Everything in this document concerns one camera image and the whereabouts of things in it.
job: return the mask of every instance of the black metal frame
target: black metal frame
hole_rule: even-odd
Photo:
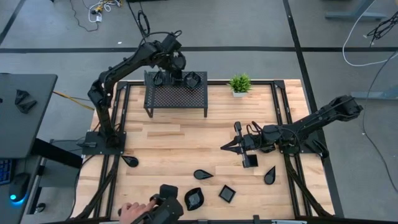
[[[227,80],[208,80],[207,84],[208,85],[226,85],[226,84],[228,84],[228,81]],[[283,80],[253,80],[252,84],[253,85],[270,85],[271,91],[272,91],[272,97],[274,100],[277,122],[278,122],[278,124],[282,124],[282,114],[281,114],[278,96],[277,96],[277,88],[279,88],[280,92],[282,94],[282,101],[284,102],[284,110],[285,110],[287,122],[292,123],[292,117],[290,114],[289,103],[287,101],[287,94],[286,94],[285,84],[284,84]],[[126,89],[126,91],[125,91],[125,95],[124,95],[124,103],[123,103],[123,108],[122,108],[123,112],[122,112],[122,117],[121,117],[121,122],[120,122],[120,131],[124,132],[124,126],[126,123],[126,110],[127,110],[128,101],[129,101],[130,89],[133,86],[142,86],[142,85],[144,85],[144,81],[129,81],[129,82],[121,81],[118,83],[111,119],[112,119],[112,123],[115,124],[121,90],[124,88],[124,89]],[[120,155],[115,155],[114,159],[117,160],[116,162],[119,162]],[[303,183],[305,183],[302,164],[301,164],[301,160],[300,160],[300,154],[297,154],[295,156],[295,161],[296,161],[296,169],[297,169],[298,176],[301,178]],[[99,187],[104,182],[104,179],[106,176],[106,171],[108,169],[108,163],[109,163],[109,156],[105,155],[104,160],[103,160],[103,166],[101,168],[101,176],[99,178]],[[299,209],[299,203],[298,203],[298,199],[297,199],[297,193],[295,190],[294,181],[289,176],[288,173],[287,173],[287,177],[289,180],[289,190],[290,190],[290,196],[292,199],[293,211],[294,211],[295,217],[297,218],[300,216],[300,209]],[[108,197],[108,201],[107,201],[107,205],[106,205],[106,218],[108,218],[108,219],[111,218],[112,206],[113,206],[113,201],[114,201],[114,190],[115,190],[115,186],[116,186],[116,179],[117,179],[117,172],[116,172],[116,175],[114,176],[114,179],[112,180],[111,186],[109,188],[109,197]],[[304,205],[305,205],[306,216],[309,216],[309,217],[312,216],[310,204],[308,203],[308,200],[304,196],[303,196],[303,201],[304,201]],[[100,210],[101,210],[101,199],[96,204],[93,217],[95,217],[95,218],[99,217]],[[258,220],[256,219],[256,221],[258,223],[269,223],[270,222],[270,220],[260,220],[260,219],[258,219]],[[199,222],[199,220],[181,220],[178,222],[179,223],[192,223],[192,222]],[[206,222],[253,223],[253,220],[206,220]]]

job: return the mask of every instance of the wooden table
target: wooden table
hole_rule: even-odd
[[[292,118],[296,121],[308,115],[302,84],[300,80],[284,81]],[[278,151],[269,154],[256,152],[259,167],[244,169],[241,156],[220,150],[220,146],[235,136],[235,121],[242,122],[242,125],[251,121],[260,126],[276,124],[269,85],[253,85],[245,98],[233,98],[226,85],[209,85],[207,118],[203,117],[201,109],[158,109],[155,116],[149,118],[142,107],[144,96],[144,86],[131,88],[124,155],[137,157],[139,166],[130,168],[123,160],[119,163],[113,220],[118,220],[117,210],[123,203],[147,203],[150,196],[159,192],[162,184],[179,188],[178,200],[185,209],[181,220],[247,220],[252,219],[253,215],[260,215],[261,219],[294,218],[282,154]],[[124,98],[119,100],[121,108]],[[97,124],[95,113],[91,127]],[[82,168],[73,217],[83,210],[96,192],[102,160],[103,156],[95,156]],[[334,213],[321,159],[314,154],[301,154],[301,161],[308,189],[326,211]],[[276,181],[273,185],[266,185],[264,175],[273,166],[276,166]],[[196,180],[193,172],[197,169],[203,169],[214,177]],[[218,196],[224,185],[236,191],[231,203]],[[205,203],[199,209],[188,212],[183,197],[195,187],[201,187]],[[303,200],[297,186],[296,191],[303,215]],[[102,215],[107,198],[108,193],[105,192]]]

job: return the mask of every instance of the black table leg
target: black table leg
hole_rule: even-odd
[[[154,109],[153,108],[150,109],[150,112],[149,112],[148,108],[145,108],[145,111],[147,112],[147,114],[150,118],[154,117]]]
[[[80,156],[60,149],[59,147],[53,146],[50,143],[38,138],[33,144],[31,153],[77,169],[80,169],[81,163],[83,162],[83,159]]]

